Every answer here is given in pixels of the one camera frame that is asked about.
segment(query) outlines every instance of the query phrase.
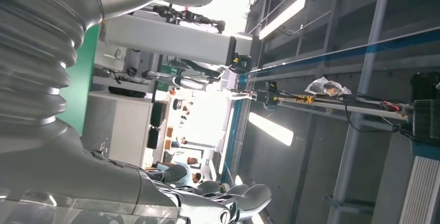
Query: metal rail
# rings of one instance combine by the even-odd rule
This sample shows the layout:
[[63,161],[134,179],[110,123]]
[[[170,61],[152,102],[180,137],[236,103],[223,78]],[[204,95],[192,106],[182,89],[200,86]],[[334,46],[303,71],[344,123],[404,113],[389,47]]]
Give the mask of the metal rail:
[[[326,102],[312,102],[312,103],[306,103],[306,102],[299,102],[294,101],[293,99],[280,99],[281,105],[285,106],[285,103],[298,103],[303,105],[310,105],[310,106],[318,106],[318,107],[324,107],[324,108],[330,108],[330,109],[336,109],[336,110],[345,110],[345,106],[337,103],[326,103]],[[347,111],[353,112],[353,113],[360,113],[360,114],[367,114],[367,115],[374,115],[384,118],[390,118],[390,119],[397,119],[397,120],[403,120],[407,121],[408,117],[402,116],[398,113],[394,113],[391,111],[385,111],[385,110],[379,110],[379,109],[371,109],[366,107],[358,107],[358,106],[347,106]]]

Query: person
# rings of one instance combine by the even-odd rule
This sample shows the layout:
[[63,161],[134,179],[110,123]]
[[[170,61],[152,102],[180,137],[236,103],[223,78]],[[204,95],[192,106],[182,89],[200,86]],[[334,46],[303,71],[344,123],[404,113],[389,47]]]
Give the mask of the person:
[[189,167],[188,164],[157,162],[156,167],[161,171],[166,171],[169,167],[175,166],[176,164],[180,164],[186,169],[186,175],[182,179],[174,183],[174,185],[176,185],[177,188],[183,186],[191,186],[192,184],[198,184],[203,180],[203,175],[199,172],[192,173],[191,168]]
[[184,145],[188,144],[188,141],[186,140],[185,137],[181,137],[181,142],[180,143],[179,143],[179,141],[178,141],[178,139],[176,137],[176,140],[171,142],[171,147],[173,147],[173,148],[180,148],[180,144],[184,144]]
[[198,164],[199,160],[197,158],[186,157],[179,153],[173,155],[172,162],[174,163],[186,163],[189,165]]

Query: metal frame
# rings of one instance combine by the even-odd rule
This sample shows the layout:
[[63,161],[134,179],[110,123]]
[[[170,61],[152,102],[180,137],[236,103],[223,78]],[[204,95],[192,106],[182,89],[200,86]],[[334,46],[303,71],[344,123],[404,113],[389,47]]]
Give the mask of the metal frame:
[[[385,10],[387,8],[388,0],[377,0],[376,10],[374,12],[374,18],[368,44],[372,44],[378,41],[379,34],[382,29],[382,23],[385,16]],[[374,61],[376,53],[367,53],[362,67],[361,79],[359,82],[358,92],[368,93],[369,81],[373,72]],[[351,115],[351,122],[355,126],[359,126],[362,123],[364,116],[360,113],[353,113]],[[359,141],[359,132],[352,126],[348,127],[347,138],[344,145],[341,164],[339,166],[338,177],[336,179],[336,186],[333,199],[336,202],[343,204],[346,200],[348,183],[350,180],[351,170],[353,168],[354,156]],[[328,214],[327,224],[337,224],[340,221],[341,211],[335,206],[331,206],[330,213]]]

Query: cable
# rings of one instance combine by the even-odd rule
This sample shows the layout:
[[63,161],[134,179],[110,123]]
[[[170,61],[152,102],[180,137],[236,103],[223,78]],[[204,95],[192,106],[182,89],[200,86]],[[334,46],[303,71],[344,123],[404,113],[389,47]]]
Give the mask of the cable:
[[388,119],[386,119],[384,116],[380,116],[383,120],[385,120],[388,124],[390,124],[391,126],[394,126],[393,123],[391,123]]
[[281,32],[281,33],[283,33],[284,35],[286,35],[286,36],[292,36],[293,34],[288,34],[288,33],[286,33],[286,32],[284,32],[284,31],[282,31],[282,30],[280,30],[280,29],[277,29],[279,32]]

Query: blue edge trim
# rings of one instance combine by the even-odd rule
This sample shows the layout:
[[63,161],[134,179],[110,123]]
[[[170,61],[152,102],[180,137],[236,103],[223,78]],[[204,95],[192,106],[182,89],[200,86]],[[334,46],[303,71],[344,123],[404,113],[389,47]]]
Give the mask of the blue edge trim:
[[362,45],[350,49],[340,50],[336,52],[326,53],[322,55],[317,55],[314,57],[309,57],[297,61],[292,61],[284,64],[275,65],[272,67],[268,67],[259,71],[252,71],[248,73],[244,77],[240,77],[239,82],[243,83],[246,82],[248,75],[254,75],[256,74],[257,77],[263,77],[263,76],[269,76],[273,75],[274,72],[277,72],[277,74],[282,74],[288,71],[289,69],[301,66],[301,65],[307,65],[311,63],[317,63],[317,62],[324,62],[324,61],[331,61],[331,60],[337,60],[347,57],[352,57],[356,55],[363,55],[367,53],[375,53],[375,52],[382,52],[387,50],[393,50],[403,47],[409,47],[419,44],[425,44],[432,41],[439,41],[440,40],[440,28],[434,28],[430,30],[426,30],[423,32],[418,32],[415,34],[402,36],[398,38],[393,39],[387,39],[380,42],[377,42],[375,44],[371,45]]
[[228,171],[230,168],[230,164],[232,162],[232,155],[233,155],[233,149],[235,146],[235,137],[237,132],[238,123],[240,122],[240,113],[241,113],[241,106],[242,106],[243,100],[234,101],[234,113],[232,115],[232,122],[231,122],[231,131],[229,132],[229,142],[228,147],[226,147],[226,156],[225,158],[225,165],[223,167],[223,173],[221,176],[221,182],[227,183],[228,182]]
[[[286,70],[289,70],[292,67],[300,66],[300,65],[306,65],[316,62],[323,62],[323,61],[330,61],[335,59],[341,59],[341,58],[347,58],[351,56],[356,55],[362,55],[366,53],[373,53],[373,52],[381,52],[386,50],[393,50],[403,47],[409,47],[413,45],[419,45],[419,44],[425,44],[432,41],[439,41],[440,40],[440,28],[430,29],[422,32],[418,32],[415,34],[398,37],[394,39],[388,39],[384,41],[380,41],[378,43],[372,44],[372,45],[363,45],[351,49],[336,51],[332,53],[327,53],[323,55],[318,55],[316,57],[310,57],[298,61],[293,61],[289,63],[285,63],[284,65],[276,65],[267,69],[264,69],[262,71],[257,72],[250,72],[247,75],[240,75],[239,77],[239,83],[245,83],[248,75],[250,74],[257,74],[257,77],[261,76],[267,76],[274,74],[274,72],[277,73],[283,73]],[[240,120],[240,112],[242,107],[242,101],[235,101],[234,102],[234,114],[232,115],[232,123],[231,123],[231,131],[229,132],[229,143],[228,147],[226,148],[226,158],[225,158],[225,165],[223,168],[223,173],[221,176],[221,182],[227,183],[227,171],[230,168],[230,164],[232,162],[232,155],[233,155],[233,148],[235,146],[235,138],[236,138],[236,132],[237,127]]]

